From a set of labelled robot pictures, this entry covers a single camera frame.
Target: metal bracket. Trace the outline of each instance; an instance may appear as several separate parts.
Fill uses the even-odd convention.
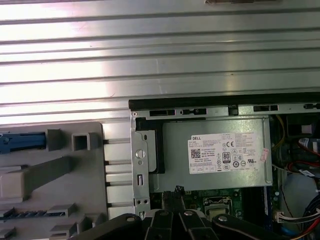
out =
[[[157,149],[156,149],[156,132],[154,130],[136,131],[142,134],[143,141],[147,144],[148,152],[148,171],[154,172],[157,169]]]
[[[144,218],[150,211],[148,144],[136,131],[136,118],[131,117],[131,163],[134,213]]]

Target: qr code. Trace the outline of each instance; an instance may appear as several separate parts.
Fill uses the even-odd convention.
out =
[[[199,159],[199,158],[201,158],[201,151],[200,151],[200,149],[191,149],[191,158],[192,158],[192,159]]]

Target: white connector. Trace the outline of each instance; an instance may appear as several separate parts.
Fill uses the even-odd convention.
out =
[[[283,211],[279,211],[279,210],[274,210],[273,211],[273,215],[272,215],[273,216],[273,220],[275,222],[277,222],[278,224],[284,223],[284,221],[279,218],[280,215],[284,216],[285,213]]]

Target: cable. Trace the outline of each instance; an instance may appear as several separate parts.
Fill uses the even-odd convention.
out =
[[[288,217],[282,214],[279,214],[279,216],[284,220],[303,220],[303,219],[312,219],[320,217],[320,210],[317,208],[317,213],[310,215],[310,216],[303,216],[303,217]]]
[[[285,130],[285,123],[282,120],[282,118],[279,115],[275,115],[276,118],[279,120],[280,125],[282,127],[282,138],[280,139],[280,141],[271,149],[272,151],[277,150],[279,147],[281,147],[281,145],[285,142],[285,137],[286,137],[286,130]]]
[[[295,237],[298,235],[297,232],[294,232],[294,231],[287,229],[283,226],[281,227],[281,232],[283,232],[284,235],[289,236],[289,237]]]
[[[296,236],[294,238],[291,238],[291,240],[298,240],[300,238],[303,238],[305,236],[307,236],[308,234],[310,234],[318,225],[318,223],[320,222],[320,219],[318,218],[317,220],[314,221],[313,224],[310,225],[310,227],[308,227],[308,229],[306,231],[304,231],[301,235]]]
[[[309,203],[309,205],[305,208],[305,211],[303,213],[303,217],[308,217],[312,214],[315,214],[317,212],[317,209],[319,209],[319,208],[320,208],[320,195],[317,195],[315,198],[312,199],[312,201]],[[310,224],[308,222],[303,223],[302,229],[305,230],[304,233],[307,232],[313,225],[314,225],[314,223],[313,224]]]
[[[292,169],[293,165],[295,165],[295,164],[304,164],[304,165],[308,165],[308,166],[311,166],[311,167],[320,168],[320,163],[298,160],[298,161],[290,162],[290,163],[287,164],[286,168],[288,169],[289,172],[299,173],[299,172],[294,171]]]
[[[282,168],[280,166],[277,166],[276,164],[272,163],[272,166],[275,167],[276,169],[279,169],[279,170],[282,170],[282,171],[285,171],[285,172],[288,172],[288,173],[291,173],[291,174],[297,174],[299,172],[294,172],[294,171],[289,171],[288,169],[285,169],[285,168]]]
[[[320,217],[320,214],[318,214],[316,217],[305,219],[305,220],[303,220],[303,218],[301,220],[286,220],[280,217],[279,217],[279,220],[282,220],[288,224],[305,224],[309,222],[314,222],[315,220],[319,219],[319,217]]]
[[[288,203],[287,203],[287,200],[286,200],[286,196],[285,196],[285,193],[284,193],[284,186],[283,185],[281,185],[280,191],[281,191],[281,194],[282,194],[282,197],[283,197],[283,201],[284,201],[285,207],[288,210],[290,216],[293,218],[294,215],[292,214],[292,212],[291,212],[291,210],[290,210],[290,208],[288,206]]]
[[[297,145],[298,145],[299,148],[301,148],[301,149],[303,149],[303,150],[305,150],[305,151],[307,151],[309,153],[312,153],[312,154],[317,155],[318,157],[320,157],[320,153],[310,150],[309,148],[303,146],[300,142],[298,142]]]

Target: red cable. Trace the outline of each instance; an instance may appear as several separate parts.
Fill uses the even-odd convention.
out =
[[[304,233],[311,232],[311,231],[318,225],[319,222],[320,222],[320,219],[318,218],[317,220],[315,220],[315,221],[308,227],[307,230],[305,230]]]
[[[312,167],[320,167],[320,163],[317,162],[309,162],[309,161],[295,161],[297,164],[306,164]]]
[[[292,168],[291,168],[291,167],[293,166],[293,164],[294,164],[293,162],[288,163],[288,164],[286,165],[286,168],[287,168],[290,172],[296,173],[296,172],[293,171]]]
[[[315,154],[318,157],[320,157],[320,153],[310,150],[309,148],[303,146],[301,143],[298,142],[297,145],[299,146],[299,148],[301,148],[301,149],[303,149],[303,150],[305,150],[305,151],[307,151],[309,153]]]

